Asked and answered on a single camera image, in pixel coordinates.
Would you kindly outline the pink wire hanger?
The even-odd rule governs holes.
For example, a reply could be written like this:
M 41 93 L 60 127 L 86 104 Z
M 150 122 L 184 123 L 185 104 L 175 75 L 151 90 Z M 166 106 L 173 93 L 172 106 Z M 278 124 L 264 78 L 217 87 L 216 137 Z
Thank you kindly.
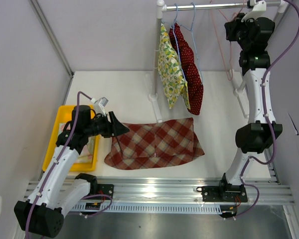
M 219 52 L 220 52 L 220 55 L 221 55 L 221 60 L 222 60 L 222 63 L 223 63 L 223 67 L 224 67 L 224 71 L 226 73 L 227 80 L 232 81 L 233 78 L 234 78 L 234 67 L 233 67 L 233 64 L 232 64 L 232 60 L 233 60 L 232 43 L 229 43 L 229 59 L 226 60 L 225 56 L 224 56 L 223 49 L 222 49 L 222 44 L 221 44 L 221 41 L 220 41 L 220 37 L 219 37 L 218 31 L 217 31 L 213 10 L 209 10 L 208 12 L 209 12 L 209 15 L 210 15 L 211 20 L 212 20 L 213 29 L 214 29 L 215 36 L 216 36 L 216 39 L 217 39 L 217 45 L 218 45 L 218 49 L 219 49 Z

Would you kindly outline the red plaid skirt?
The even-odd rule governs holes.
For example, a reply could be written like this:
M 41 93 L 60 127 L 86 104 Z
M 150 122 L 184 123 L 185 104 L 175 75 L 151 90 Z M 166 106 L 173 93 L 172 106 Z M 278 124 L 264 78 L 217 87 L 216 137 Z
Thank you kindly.
M 203 151 L 193 118 L 161 123 L 124 124 L 129 132 L 112 138 L 105 164 L 119 170 L 180 166 L 190 163 Z

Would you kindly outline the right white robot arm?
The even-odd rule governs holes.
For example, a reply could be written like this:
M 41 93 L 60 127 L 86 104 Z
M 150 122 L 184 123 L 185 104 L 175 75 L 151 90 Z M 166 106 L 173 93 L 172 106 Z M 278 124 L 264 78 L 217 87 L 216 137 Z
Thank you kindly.
M 271 61 L 266 48 L 275 29 L 275 23 L 266 17 L 248 17 L 238 14 L 225 23 L 226 39 L 237 42 L 241 47 L 239 65 L 247 86 L 249 102 L 248 123 L 238 129 L 235 135 L 237 152 L 217 188 L 221 201 L 239 198 L 247 201 L 243 177 L 256 161 L 264 165 L 258 157 L 265 149 L 275 144 L 283 131 L 283 126 L 274 117 L 269 90 Z

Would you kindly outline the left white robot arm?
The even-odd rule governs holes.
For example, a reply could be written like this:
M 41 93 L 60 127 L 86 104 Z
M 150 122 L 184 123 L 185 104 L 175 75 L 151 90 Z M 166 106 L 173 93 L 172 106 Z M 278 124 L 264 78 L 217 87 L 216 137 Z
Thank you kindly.
M 26 238 L 30 234 L 56 237 L 65 217 L 82 199 L 102 198 L 98 193 L 97 178 L 80 173 L 72 185 L 60 192 L 72 165 L 93 136 L 104 138 L 120 136 L 129 129 L 119 122 L 113 112 L 91 116 L 87 105 L 75 106 L 72 119 L 58 136 L 52 159 L 36 188 L 25 201 L 17 201 L 14 213 Z

